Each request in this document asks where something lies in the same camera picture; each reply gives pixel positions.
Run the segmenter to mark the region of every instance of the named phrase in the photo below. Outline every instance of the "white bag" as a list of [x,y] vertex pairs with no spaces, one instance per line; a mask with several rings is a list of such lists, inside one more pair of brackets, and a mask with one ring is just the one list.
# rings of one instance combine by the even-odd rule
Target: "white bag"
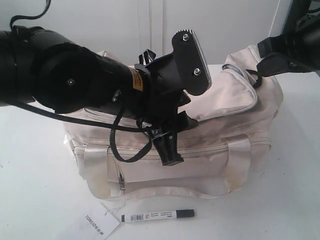
[[[211,88],[179,110],[199,121],[199,126],[178,134],[178,152],[183,163],[162,166],[153,147],[134,163],[115,159],[109,148],[110,129],[65,123],[79,174],[99,199],[141,199],[155,196],[188,196],[210,199],[238,190],[249,170],[261,165],[271,147],[268,129],[283,101],[275,77],[254,78],[256,46],[230,54],[224,70],[212,76]],[[74,118],[113,123],[114,115],[89,109],[69,114]],[[120,125],[136,127],[123,118]],[[134,156],[148,139],[143,133],[116,132],[120,155]]]

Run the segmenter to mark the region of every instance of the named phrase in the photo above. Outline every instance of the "white tag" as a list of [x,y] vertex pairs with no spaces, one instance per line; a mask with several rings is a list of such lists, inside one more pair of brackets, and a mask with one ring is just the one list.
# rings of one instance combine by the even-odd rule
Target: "white tag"
[[85,211],[56,239],[105,240],[119,224],[119,221],[99,203]]

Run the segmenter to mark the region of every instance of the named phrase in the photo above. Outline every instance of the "white cabinet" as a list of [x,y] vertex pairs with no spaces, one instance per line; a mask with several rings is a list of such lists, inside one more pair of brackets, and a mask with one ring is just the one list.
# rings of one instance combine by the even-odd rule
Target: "white cabinet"
[[[291,0],[52,0],[41,19],[17,24],[42,26],[93,51],[112,52],[125,64],[138,62],[149,48],[158,56],[172,51],[180,29],[193,29],[208,64],[279,34]],[[45,0],[0,2],[0,29],[16,14],[37,15]]]

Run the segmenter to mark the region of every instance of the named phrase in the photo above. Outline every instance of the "white table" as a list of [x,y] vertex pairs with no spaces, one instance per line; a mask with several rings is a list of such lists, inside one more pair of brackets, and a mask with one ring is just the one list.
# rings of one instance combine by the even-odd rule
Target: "white table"
[[[257,181],[214,200],[129,201],[114,212],[116,217],[188,208],[196,210],[196,217],[122,224],[108,239],[320,239],[320,78],[315,73],[283,74],[278,80],[285,100],[272,124],[273,148]],[[53,239],[96,202],[63,141],[61,122],[11,106],[0,108],[1,240]]]

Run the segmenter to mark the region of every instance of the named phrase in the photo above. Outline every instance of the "marker pen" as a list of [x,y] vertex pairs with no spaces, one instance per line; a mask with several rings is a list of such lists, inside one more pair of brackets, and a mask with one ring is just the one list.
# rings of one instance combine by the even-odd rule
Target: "marker pen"
[[146,213],[122,215],[121,222],[133,223],[133,222],[140,222],[140,221],[160,220],[160,219],[191,218],[194,216],[195,216],[195,210],[193,210],[193,209],[160,211],[160,212],[146,212]]

